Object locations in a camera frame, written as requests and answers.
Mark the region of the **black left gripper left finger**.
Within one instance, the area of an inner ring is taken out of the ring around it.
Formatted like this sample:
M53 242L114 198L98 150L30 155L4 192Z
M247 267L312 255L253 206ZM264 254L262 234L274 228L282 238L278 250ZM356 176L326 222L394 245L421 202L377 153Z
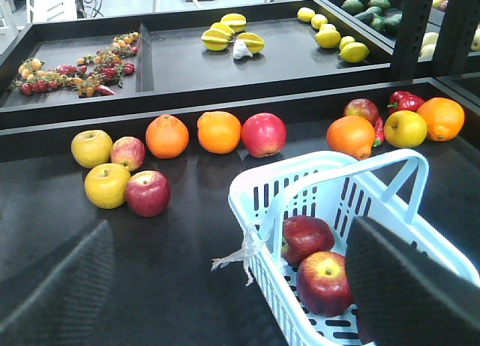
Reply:
M46 278L1 319L1 344L84 345L112 285L112 237L106 220L87 226Z

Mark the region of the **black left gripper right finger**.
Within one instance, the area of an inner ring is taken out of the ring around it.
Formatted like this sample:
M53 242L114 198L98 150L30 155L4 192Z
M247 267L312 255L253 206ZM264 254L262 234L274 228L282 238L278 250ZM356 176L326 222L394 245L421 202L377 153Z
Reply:
M352 222L346 275L375 344L479 344L479 287L372 218Z

